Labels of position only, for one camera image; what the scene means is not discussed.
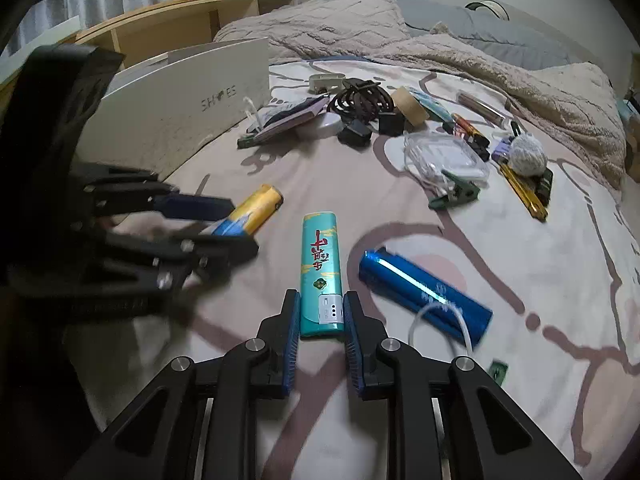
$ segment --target hanging cord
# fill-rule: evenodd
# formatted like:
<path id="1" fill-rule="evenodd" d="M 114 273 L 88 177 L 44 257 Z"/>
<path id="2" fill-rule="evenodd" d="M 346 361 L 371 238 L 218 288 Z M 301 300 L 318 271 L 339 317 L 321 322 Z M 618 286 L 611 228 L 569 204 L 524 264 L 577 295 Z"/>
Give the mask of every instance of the hanging cord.
<path id="1" fill-rule="evenodd" d="M 329 103 L 327 111 L 335 112 L 343 120 L 358 119 L 367 124 L 378 118 L 380 112 L 392 112 L 391 96 L 380 88 L 380 83 L 357 78 L 344 79 L 344 89 Z"/>
<path id="2" fill-rule="evenodd" d="M 424 307 L 422 307 L 418 311 L 418 314 L 416 314 L 414 317 L 414 322 L 412 322 L 411 326 L 409 327 L 409 335 L 408 335 L 409 346 L 414 346 L 414 332 L 416 327 L 418 326 L 418 323 L 420 323 L 422 316 L 424 316 L 425 312 L 433 308 L 441 308 L 442 310 L 449 310 L 454 316 L 456 316 L 456 319 L 458 320 L 458 324 L 460 325 L 460 329 L 462 330 L 462 335 L 465 339 L 466 355 L 468 357 L 471 357 L 473 355 L 473 347 L 471 345 L 471 336 L 469 335 L 469 329 L 466 326 L 465 318 L 462 316 L 462 311 L 458 307 L 456 307 L 455 304 L 449 301 L 447 301 L 446 303 L 439 303 L 436 301 L 434 301 L 433 303 L 427 303 Z"/>

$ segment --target white box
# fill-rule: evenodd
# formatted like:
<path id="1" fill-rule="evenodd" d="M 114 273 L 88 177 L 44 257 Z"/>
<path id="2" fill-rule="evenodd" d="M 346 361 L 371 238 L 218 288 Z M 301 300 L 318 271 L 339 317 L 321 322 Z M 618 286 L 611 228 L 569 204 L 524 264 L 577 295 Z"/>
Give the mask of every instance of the white box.
<path id="1" fill-rule="evenodd" d="M 164 179 L 245 117 L 245 96 L 256 108 L 270 100 L 265 38 L 161 54 L 116 75 L 76 155 L 153 170 Z"/>

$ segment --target quilted blanket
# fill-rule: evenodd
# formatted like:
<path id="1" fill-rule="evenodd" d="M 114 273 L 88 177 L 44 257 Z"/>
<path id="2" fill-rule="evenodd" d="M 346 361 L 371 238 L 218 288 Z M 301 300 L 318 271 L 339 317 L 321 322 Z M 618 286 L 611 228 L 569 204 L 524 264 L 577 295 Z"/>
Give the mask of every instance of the quilted blanket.
<path id="1" fill-rule="evenodd" d="M 531 71 L 448 34 L 411 38 L 396 0 L 311 0 L 229 23 L 215 40 L 263 36 L 272 64 L 352 55 L 484 82 L 507 96 L 517 114 L 571 149 L 620 198 L 625 134 L 609 80 L 591 63 Z"/>

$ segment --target black cable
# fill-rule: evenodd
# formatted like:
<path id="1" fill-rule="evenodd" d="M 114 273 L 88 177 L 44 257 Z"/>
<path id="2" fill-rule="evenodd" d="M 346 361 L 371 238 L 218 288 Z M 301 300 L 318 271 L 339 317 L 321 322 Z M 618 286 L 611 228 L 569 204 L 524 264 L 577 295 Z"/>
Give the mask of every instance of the black cable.
<path id="1" fill-rule="evenodd" d="M 343 80 L 344 89 L 329 103 L 327 110 L 335 112 L 345 121 L 358 119 L 367 124 L 378 118 L 380 112 L 392 112 L 391 96 L 380 88 L 380 83 L 357 78 Z"/>

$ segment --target clear plastic container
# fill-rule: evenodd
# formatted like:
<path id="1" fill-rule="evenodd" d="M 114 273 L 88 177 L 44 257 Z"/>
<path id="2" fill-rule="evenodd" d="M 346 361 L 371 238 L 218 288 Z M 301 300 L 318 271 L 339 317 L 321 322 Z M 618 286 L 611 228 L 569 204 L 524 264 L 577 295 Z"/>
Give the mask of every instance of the clear plastic container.
<path id="1" fill-rule="evenodd" d="M 442 170 L 480 186 L 485 186 L 489 179 L 489 168 L 476 152 L 463 139 L 449 135 L 405 134 L 404 164 L 423 183 L 437 189 L 452 186 Z"/>

